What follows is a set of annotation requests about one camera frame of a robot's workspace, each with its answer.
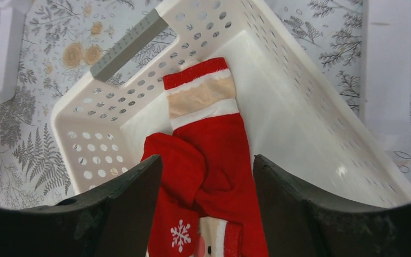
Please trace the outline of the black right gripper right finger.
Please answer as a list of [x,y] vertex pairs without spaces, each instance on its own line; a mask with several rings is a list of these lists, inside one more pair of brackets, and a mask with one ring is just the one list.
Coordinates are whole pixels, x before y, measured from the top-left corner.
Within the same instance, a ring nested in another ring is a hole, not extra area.
[[327,192],[256,155],[270,256],[411,256],[411,203],[380,208]]

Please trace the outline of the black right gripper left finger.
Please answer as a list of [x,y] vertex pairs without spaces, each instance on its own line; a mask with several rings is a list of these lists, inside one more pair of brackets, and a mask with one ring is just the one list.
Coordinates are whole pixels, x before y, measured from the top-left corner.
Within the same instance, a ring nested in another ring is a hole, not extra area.
[[0,256],[145,256],[162,167],[154,155],[54,206],[0,208]]

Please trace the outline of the red snowflake sock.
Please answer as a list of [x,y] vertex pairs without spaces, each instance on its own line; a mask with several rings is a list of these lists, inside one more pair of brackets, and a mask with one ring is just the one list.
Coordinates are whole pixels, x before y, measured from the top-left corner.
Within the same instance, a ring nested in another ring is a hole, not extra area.
[[240,256],[267,256],[249,143],[223,57],[163,78],[173,135],[203,156],[206,173],[195,201],[205,228],[239,228]]

